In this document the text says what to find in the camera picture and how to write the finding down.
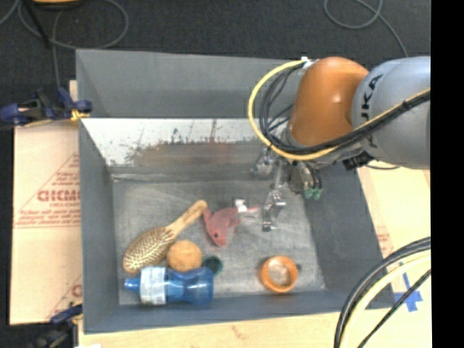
orange ball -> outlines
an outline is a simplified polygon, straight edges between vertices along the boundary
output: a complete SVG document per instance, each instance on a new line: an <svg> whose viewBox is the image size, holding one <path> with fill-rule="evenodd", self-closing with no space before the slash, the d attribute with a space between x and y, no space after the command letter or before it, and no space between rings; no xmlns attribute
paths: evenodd
<svg viewBox="0 0 464 348"><path fill-rule="evenodd" d="M167 252L169 267L178 272L187 272L202 265L203 253L192 241L176 241Z"/></svg>

gray bin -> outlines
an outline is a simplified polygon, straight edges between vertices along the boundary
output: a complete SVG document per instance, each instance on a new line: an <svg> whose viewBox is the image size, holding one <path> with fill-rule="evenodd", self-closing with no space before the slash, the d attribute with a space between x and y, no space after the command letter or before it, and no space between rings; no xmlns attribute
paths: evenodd
<svg viewBox="0 0 464 348"><path fill-rule="evenodd" d="M224 262L206 307L140 305L123 290L122 254L143 231L174 221L197 199L214 212L242 198L262 204L270 181L250 169L261 151L245 118L254 84L283 61L126 51L77 52L78 91L91 100L80 124L85 332L184 326L333 312L382 259L356 172L321 171L324 192L305 201L286 192L280 228L237 227L228 246L208 238L202 219L181 232ZM300 74L282 94L292 102ZM295 288L275 295L258 271L269 256L300 268ZM391 292L376 300L391 303Z"/></svg>

plastic fish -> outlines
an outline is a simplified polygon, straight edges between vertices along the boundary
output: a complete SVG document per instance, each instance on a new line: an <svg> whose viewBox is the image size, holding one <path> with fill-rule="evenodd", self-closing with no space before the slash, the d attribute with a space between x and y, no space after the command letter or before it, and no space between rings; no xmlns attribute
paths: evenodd
<svg viewBox="0 0 464 348"><path fill-rule="evenodd" d="M224 247L227 244L228 232L231 228L240 224L240 213L242 212L257 212L258 207L246 209L242 207L226 207L218 210L214 214L211 213L209 208L203 210L203 218L206 223L206 230L211 239L219 247Z"/></svg>

blue plastic bottle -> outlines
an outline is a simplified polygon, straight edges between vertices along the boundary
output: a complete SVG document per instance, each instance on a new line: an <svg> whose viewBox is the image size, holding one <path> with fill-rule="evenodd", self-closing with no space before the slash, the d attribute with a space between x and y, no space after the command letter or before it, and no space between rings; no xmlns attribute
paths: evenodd
<svg viewBox="0 0 464 348"><path fill-rule="evenodd" d="M146 267L137 277L126 278L124 282L124 287L135 291L147 305L180 301L207 305L212 300L213 286L214 275L206 267L185 273L166 267Z"/></svg>

yellow cable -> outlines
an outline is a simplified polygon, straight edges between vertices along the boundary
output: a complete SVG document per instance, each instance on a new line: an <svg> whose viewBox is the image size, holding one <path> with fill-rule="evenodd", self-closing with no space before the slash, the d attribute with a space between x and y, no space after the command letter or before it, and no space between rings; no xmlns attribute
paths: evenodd
<svg viewBox="0 0 464 348"><path fill-rule="evenodd" d="M319 152L314 152L314 153L310 153L310 154L292 154L292 153L289 153L289 152L285 152L282 149L279 149L274 144L272 144L269 141L269 139L267 139L262 134L261 130L257 127L256 122L254 121L254 115L253 115L254 100L256 99L256 95L258 94L258 92L260 91L262 86L270 78L272 78L274 75L278 74L279 72L281 72L283 70L286 70L287 68L296 67L297 65L300 65L300 64L305 63L307 61L308 61L307 59L301 59L301 60L297 60L297 61L293 61L293 62L287 62L287 63L284 63L283 65L280 65L280 66L274 68L270 72L268 72L266 75L264 75L264 77L260 81L258 81L256 86L253 88L253 91L252 91L252 93L251 93L251 95L249 97L249 101L248 101L248 119L249 119L249 122L250 122L250 124L252 126L252 129L256 133L257 137L266 146L270 147L276 154L279 154L282 157L285 157L286 159L289 159L289 160L299 160L299 161L302 161L302 160L314 160L314 159L317 159L319 157L326 156L327 154L330 154L335 149L338 149L340 147L340 146L335 146L335 147L323 149L323 150L321 150ZM422 94L425 94L428 91L430 91L430 88L427 88L427 89L415 94L414 96L411 96L410 98L406 99L404 102L401 102L401 103L397 104L396 106L392 107L391 109L388 109L387 111L375 116L373 119L371 119L368 122L358 126L353 131L357 131L360 128L363 128L363 127L365 127L367 125L370 125L371 123L374 123L375 121L377 121L377 119L379 119L380 117L383 117L385 114L395 110L396 108L403 107L404 104L405 103L407 104L408 102L410 102L411 99L413 99L413 98L415 98L417 96L420 96Z"/></svg>
<svg viewBox="0 0 464 348"><path fill-rule="evenodd" d="M362 299L357 303L356 307L353 308L351 312L351 317L348 321L344 329L344 334L341 337L340 341L340 348L347 347L347 342L349 341L349 332L352 326L355 324L356 318L358 315L369 305L370 301L376 297L376 295L389 283L391 283L396 277L398 277L401 273L406 272L409 268L425 263L431 260L430 252L427 255L422 255L420 257L415 258L414 260L410 260L403 265L400 265L398 268L395 268L392 272L387 273L383 278L380 279L379 282L375 283L368 292L362 297Z"/></svg>

